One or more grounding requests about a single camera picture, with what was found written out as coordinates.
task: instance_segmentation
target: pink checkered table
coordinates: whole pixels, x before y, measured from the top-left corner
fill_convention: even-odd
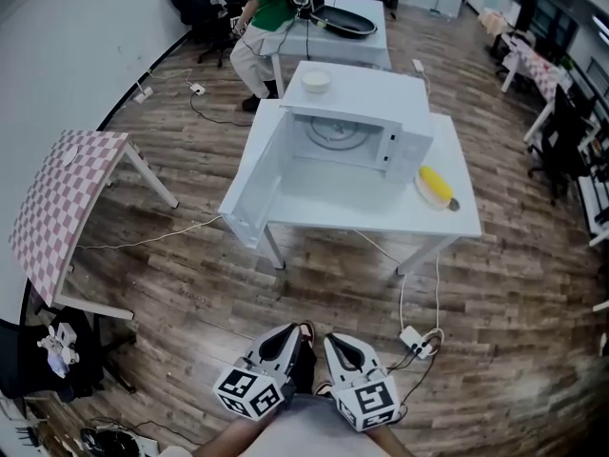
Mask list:
[[[178,206],[128,141],[128,134],[64,130],[29,187],[9,237],[19,264],[47,305],[57,303],[116,318],[133,318],[131,311],[62,293],[78,238],[124,155],[170,207]]]
[[[504,61],[509,72],[505,77],[501,91],[503,91],[503,93],[507,92],[514,80],[514,76],[520,69],[524,70],[525,74],[535,81],[541,96],[543,96],[543,99],[546,102],[545,108],[541,111],[540,116],[531,126],[531,129],[524,135],[524,142],[528,142],[531,136],[541,127],[541,124],[543,124],[554,111],[556,87],[561,86],[567,91],[571,87],[571,79],[566,71],[561,70],[546,59],[543,59],[520,39],[511,38],[506,34],[501,38],[507,43],[511,50],[510,56]]]

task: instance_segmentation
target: white pants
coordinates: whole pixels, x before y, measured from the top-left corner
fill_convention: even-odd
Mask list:
[[[167,447],[159,457],[192,457],[192,454],[181,447]]]
[[[266,88],[265,81],[275,79],[270,57],[260,56],[263,42],[270,35],[281,34],[283,36],[291,23],[291,20],[283,22],[274,32],[250,25],[230,54],[232,67],[258,98],[268,97],[269,91]]]

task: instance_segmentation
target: table leg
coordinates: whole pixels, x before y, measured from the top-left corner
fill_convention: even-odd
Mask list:
[[[533,136],[533,134],[541,127],[543,122],[550,116],[550,114],[554,111],[554,103],[548,103],[545,108],[541,111],[540,116],[537,117],[535,123],[531,126],[526,134],[524,134],[524,142],[529,142],[529,139]]]
[[[600,244],[600,242],[607,239],[608,237],[609,237],[609,228],[606,228],[599,235],[597,235],[594,239],[592,239],[590,241],[590,243],[588,244],[588,246],[590,246],[592,248],[592,247],[596,246],[597,244]]]
[[[419,248],[419,250],[417,250],[413,255],[408,257],[408,259],[402,262],[398,266],[396,271],[401,276],[405,276],[409,272],[412,272],[413,270],[417,269],[425,261],[428,261],[438,255],[440,251],[450,246],[458,238],[459,237],[455,237],[453,235],[447,235],[445,237],[431,237],[427,242],[425,242],[425,244],[423,244]]]
[[[284,84],[284,76],[282,75],[282,62],[279,57],[279,54],[273,54],[271,56],[271,61],[273,63],[273,72],[275,73],[275,84],[277,85],[277,94],[280,98],[284,98],[285,94],[285,84]]]
[[[122,318],[123,320],[133,320],[133,311],[102,305],[89,300],[80,298],[72,298],[65,294],[58,294],[53,298],[53,303],[88,311],[89,313],[97,313],[98,315],[111,316],[112,318]]]
[[[516,76],[516,71],[518,70],[518,66],[520,65],[520,63],[521,63],[520,58],[512,60],[512,68],[507,73],[507,76],[505,76],[505,81],[503,82],[503,86],[501,87],[501,91],[503,91],[503,93],[506,93],[507,89],[510,88],[510,85],[512,84],[512,81],[514,80],[514,76]]]
[[[491,56],[493,56],[494,58],[497,58],[497,49],[499,48],[499,42],[501,42],[501,34],[497,34],[497,36],[495,37],[493,47],[490,51]]]
[[[159,196],[163,198],[166,203],[175,209],[178,206],[178,200],[175,199],[165,185],[159,181],[159,178],[156,177],[144,160],[139,156],[133,146],[129,143],[125,145],[125,154],[127,155],[128,160],[131,164],[138,170],[138,172],[144,177],[147,183],[154,189]]]
[[[604,309],[608,309],[609,308],[609,301],[606,301],[604,303],[599,303],[598,305],[594,305],[592,308],[592,311],[603,311]]]
[[[260,239],[258,251],[271,262],[275,269],[285,268],[284,258],[279,252],[279,248],[277,247],[275,239],[273,239],[273,234],[270,232],[268,226],[265,227],[263,237]]]

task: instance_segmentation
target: desk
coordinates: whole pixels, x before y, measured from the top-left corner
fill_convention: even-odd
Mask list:
[[[70,151],[75,155],[65,165],[64,158]],[[78,238],[123,155],[170,207],[178,206],[138,149],[128,142],[128,134],[65,130],[36,173],[9,239],[19,264],[49,306],[58,303],[106,316],[133,318],[131,311],[61,292]]]
[[[545,108],[536,119],[531,129],[524,135],[524,142],[528,142],[531,136],[541,127],[541,124],[554,111],[554,98],[558,85],[567,91],[571,87],[571,80],[566,72],[562,72],[558,67],[543,59],[520,39],[512,39],[507,35],[501,37],[511,49],[511,59],[509,61],[509,72],[505,77],[501,91],[506,93],[518,72],[519,68],[525,69],[528,75],[533,78],[541,96],[546,102]]]
[[[282,121],[279,100],[263,100],[239,167],[251,169],[264,154],[268,136]],[[294,158],[266,217],[258,252],[275,268],[285,263],[268,224],[322,229],[407,232],[428,236],[419,250],[398,267],[404,275],[433,258],[460,237],[480,237],[481,225],[459,137],[450,117],[432,113],[433,143],[423,163],[450,181],[458,211],[429,207],[411,183],[394,184],[380,171],[331,161]]]
[[[325,3],[329,6],[335,5],[334,0],[325,0]],[[338,9],[349,10],[369,19],[376,24],[377,31],[364,39],[347,39],[309,22],[308,53],[311,59],[317,61],[334,60],[352,64],[364,63],[382,70],[391,70],[383,3],[377,0],[336,0],[335,6]],[[280,98],[285,93],[281,55],[306,58],[307,22],[297,18],[286,36],[279,34],[267,37],[263,43],[261,54],[271,56]]]

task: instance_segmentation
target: black pan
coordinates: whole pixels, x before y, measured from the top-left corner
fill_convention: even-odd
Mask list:
[[[315,9],[309,18],[319,27],[350,39],[363,39],[377,31],[377,26],[365,17],[328,5]]]

